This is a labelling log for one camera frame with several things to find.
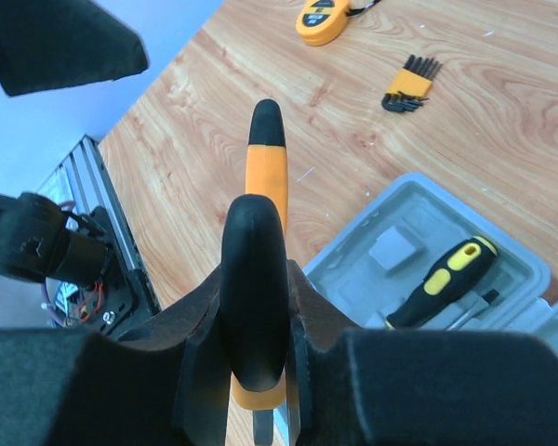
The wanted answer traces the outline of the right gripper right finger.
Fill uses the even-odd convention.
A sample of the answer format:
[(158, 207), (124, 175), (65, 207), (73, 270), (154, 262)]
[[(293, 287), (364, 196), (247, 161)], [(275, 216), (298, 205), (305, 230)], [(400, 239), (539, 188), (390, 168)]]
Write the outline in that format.
[(558, 357), (530, 334), (359, 327), (289, 261), (293, 445), (558, 445)]

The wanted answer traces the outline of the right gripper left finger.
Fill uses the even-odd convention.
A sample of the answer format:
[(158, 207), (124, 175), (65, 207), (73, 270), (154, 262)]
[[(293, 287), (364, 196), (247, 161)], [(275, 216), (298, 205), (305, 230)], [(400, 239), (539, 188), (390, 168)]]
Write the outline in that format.
[(112, 340), (0, 329), (0, 445), (221, 445), (230, 367), (220, 273)]

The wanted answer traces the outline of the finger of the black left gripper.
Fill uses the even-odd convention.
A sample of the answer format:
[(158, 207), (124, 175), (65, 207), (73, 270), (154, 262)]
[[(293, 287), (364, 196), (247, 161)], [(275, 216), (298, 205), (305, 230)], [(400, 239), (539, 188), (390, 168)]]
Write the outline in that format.
[(92, 1), (0, 1), (0, 85), (10, 97), (147, 69), (140, 36)]

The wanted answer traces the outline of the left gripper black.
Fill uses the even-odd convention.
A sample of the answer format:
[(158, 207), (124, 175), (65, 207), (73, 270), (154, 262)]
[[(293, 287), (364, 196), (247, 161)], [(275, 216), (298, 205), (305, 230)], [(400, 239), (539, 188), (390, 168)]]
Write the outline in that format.
[(92, 216), (77, 215), (35, 193), (0, 194), (0, 275), (90, 286), (111, 259), (107, 231)]

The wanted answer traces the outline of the grey plastic tool case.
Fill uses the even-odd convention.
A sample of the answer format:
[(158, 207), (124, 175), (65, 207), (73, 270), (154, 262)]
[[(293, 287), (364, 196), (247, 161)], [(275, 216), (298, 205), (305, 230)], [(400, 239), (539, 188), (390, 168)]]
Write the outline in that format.
[(421, 328), (525, 332), (558, 355), (558, 303), (543, 297), (548, 264), (419, 173), (396, 179), (304, 272), (365, 328), (395, 325), (394, 313), (409, 297), (441, 297), (455, 279), (473, 273), (478, 283)]

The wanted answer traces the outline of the orange black pliers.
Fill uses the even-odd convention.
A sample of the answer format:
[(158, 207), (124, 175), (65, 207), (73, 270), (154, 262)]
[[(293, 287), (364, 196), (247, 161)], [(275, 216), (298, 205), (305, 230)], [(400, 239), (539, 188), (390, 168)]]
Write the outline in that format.
[(252, 412), (253, 440), (273, 442), (286, 398), (288, 173), (282, 113), (261, 100), (252, 114), (245, 194), (228, 211), (221, 246), (219, 316), (236, 402)]

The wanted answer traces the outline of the phillips screwdriver black yellow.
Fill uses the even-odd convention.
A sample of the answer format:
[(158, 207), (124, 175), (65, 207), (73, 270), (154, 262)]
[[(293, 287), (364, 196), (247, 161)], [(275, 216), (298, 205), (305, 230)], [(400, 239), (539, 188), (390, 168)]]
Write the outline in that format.
[(497, 247), (482, 236), (457, 243), (433, 263), (404, 304), (386, 317), (387, 327), (420, 327), (465, 296), (483, 279), (497, 257)]

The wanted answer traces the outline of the yellow tape measure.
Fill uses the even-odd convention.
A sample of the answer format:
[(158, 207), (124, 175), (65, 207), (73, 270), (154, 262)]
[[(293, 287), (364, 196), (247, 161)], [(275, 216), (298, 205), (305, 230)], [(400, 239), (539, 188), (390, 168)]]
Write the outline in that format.
[(307, 46), (323, 46), (339, 37), (350, 19), (365, 14), (379, 0), (356, 7), (350, 0), (307, 1), (296, 19), (296, 31)]

